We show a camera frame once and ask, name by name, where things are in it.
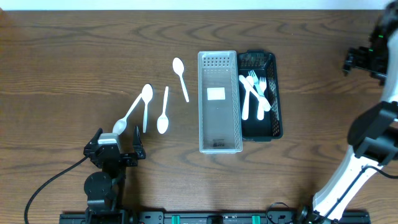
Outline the white fork tines down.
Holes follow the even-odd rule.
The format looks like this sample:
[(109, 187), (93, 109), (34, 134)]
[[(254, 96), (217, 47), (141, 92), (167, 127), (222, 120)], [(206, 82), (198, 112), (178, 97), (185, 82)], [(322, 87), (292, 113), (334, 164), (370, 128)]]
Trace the white fork tines down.
[(268, 100), (264, 96), (259, 95), (258, 92), (250, 85), (248, 80), (243, 75), (239, 75), (238, 77), (239, 81), (244, 85), (245, 89), (247, 91), (250, 91), (257, 98), (259, 104), (262, 106), (262, 109), (264, 111), (270, 111), (271, 106)]

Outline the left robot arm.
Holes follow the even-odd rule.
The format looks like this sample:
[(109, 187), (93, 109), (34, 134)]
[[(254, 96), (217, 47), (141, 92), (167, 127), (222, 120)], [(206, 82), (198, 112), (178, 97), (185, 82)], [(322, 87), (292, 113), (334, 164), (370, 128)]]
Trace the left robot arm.
[(94, 214), (110, 214), (120, 210), (126, 179), (126, 168), (135, 167), (146, 158), (139, 128), (133, 132), (133, 152), (122, 153), (119, 135), (97, 130), (83, 149), (83, 155), (100, 169), (91, 174), (84, 184), (88, 210)]

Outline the white spoon bowl down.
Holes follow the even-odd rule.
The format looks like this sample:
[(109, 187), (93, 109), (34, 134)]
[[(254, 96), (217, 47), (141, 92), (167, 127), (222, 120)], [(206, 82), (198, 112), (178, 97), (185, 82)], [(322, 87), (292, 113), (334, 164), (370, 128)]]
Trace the white spoon bowl down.
[(169, 126), (169, 119), (166, 115), (168, 95), (169, 95), (169, 87), (167, 86), (165, 87), (165, 92), (164, 92), (162, 114), (159, 116), (157, 120), (157, 129), (160, 134), (164, 134)]

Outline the pale green fork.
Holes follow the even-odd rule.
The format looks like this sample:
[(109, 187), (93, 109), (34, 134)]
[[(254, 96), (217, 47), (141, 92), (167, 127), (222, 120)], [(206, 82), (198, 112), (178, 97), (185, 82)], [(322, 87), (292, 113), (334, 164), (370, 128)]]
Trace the pale green fork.
[(253, 82), (254, 82), (254, 86), (256, 87), (257, 93), (260, 96), (264, 96), (264, 92), (261, 90), (260, 84), (259, 84), (259, 79), (256, 75), (256, 73), (254, 72), (254, 70), (250, 70), (249, 71), (249, 75), (252, 77)]

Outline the white spoon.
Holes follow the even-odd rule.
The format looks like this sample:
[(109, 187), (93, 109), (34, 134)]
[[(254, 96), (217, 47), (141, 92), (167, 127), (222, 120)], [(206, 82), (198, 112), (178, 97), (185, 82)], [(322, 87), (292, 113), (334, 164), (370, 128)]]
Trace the white spoon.
[(189, 102), (188, 92), (187, 92), (187, 88), (185, 86), (185, 82), (183, 80), (183, 73), (184, 73), (184, 70), (185, 70), (184, 64), (183, 64), (183, 62), (182, 62), (182, 60), (180, 58), (175, 57), (173, 59), (172, 66), (173, 66), (174, 72), (180, 78), (180, 83), (181, 83), (181, 86), (182, 86), (183, 95), (185, 97), (185, 101), (188, 103)]
[(129, 108), (129, 110), (127, 111), (126, 115), (117, 120), (116, 123), (113, 126), (113, 133), (114, 134), (122, 134), (124, 132), (124, 130), (127, 127), (127, 119), (129, 117), (129, 115), (132, 113), (133, 109), (137, 106), (138, 102), (141, 100), (142, 98), (142, 94), (140, 93), (138, 95), (138, 97), (134, 100), (133, 104), (131, 105), (131, 107)]
[[(250, 75), (248, 75), (246, 77), (246, 80), (248, 81), (248, 83), (253, 86), (254, 85), (254, 81), (252, 79), (252, 77)], [(247, 120), (249, 117), (249, 94), (250, 91), (246, 90), (245, 93), (245, 97), (244, 97), (244, 102), (243, 102), (243, 110), (242, 110), (242, 119), (243, 120)]]
[(153, 98), (153, 88), (152, 85), (147, 83), (144, 85), (142, 89), (142, 100), (144, 101), (144, 115), (143, 115), (143, 125), (142, 129), (143, 132), (145, 133), (147, 130), (147, 119), (148, 119), (148, 104)]

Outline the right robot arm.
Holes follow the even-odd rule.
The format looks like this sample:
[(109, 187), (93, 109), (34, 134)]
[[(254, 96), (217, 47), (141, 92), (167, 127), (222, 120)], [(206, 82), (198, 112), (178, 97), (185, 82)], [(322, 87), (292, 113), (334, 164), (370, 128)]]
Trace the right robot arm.
[(366, 181), (397, 160), (397, 1), (390, 2), (369, 37), (370, 46), (349, 49), (343, 65), (348, 74), (368, 71), (384, 87), (380, 102), (359, 115), (348, 132), (348, 150), (327, 184), (304, 206), (295, 223), (338, 223)]

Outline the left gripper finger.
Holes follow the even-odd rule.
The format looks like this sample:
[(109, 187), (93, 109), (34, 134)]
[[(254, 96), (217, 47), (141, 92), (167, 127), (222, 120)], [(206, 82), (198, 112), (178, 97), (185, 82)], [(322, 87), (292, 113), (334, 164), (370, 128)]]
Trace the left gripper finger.
[(98, 139), (100, 138), (101, 134), (103, 133), (103, 129), (99, 128), (95, 135), (91, 138), (90, 140), (90, 145), (97, 145), (98, 144)]
[(143, 148), (143, 145), (142, 145), (142, 141), (141, 141), (141, 137), (140, 137), (140, 131), (139, 131), (139, 127), (138, 126), (134, 127), (132, 146), (133, 146), (134, 152), (136, 152), (136, 153), (143, 153), (144, 152), (144, 148)]

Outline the white fork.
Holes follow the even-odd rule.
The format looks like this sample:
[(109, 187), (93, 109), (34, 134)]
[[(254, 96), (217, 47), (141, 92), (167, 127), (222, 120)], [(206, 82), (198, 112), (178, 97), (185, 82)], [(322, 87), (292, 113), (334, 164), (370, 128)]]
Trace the white fork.
[[(267, 88), (266, 78), (260, 77), (257, 91), (261, 91), (262, 93), (264, 93), (266, 88)], [(258, 109), (257, 109), (257, 118), (258, 118), (258, 120), (264, 119), (264, 110), (262, 109), (261, 105), (259, 105)]]

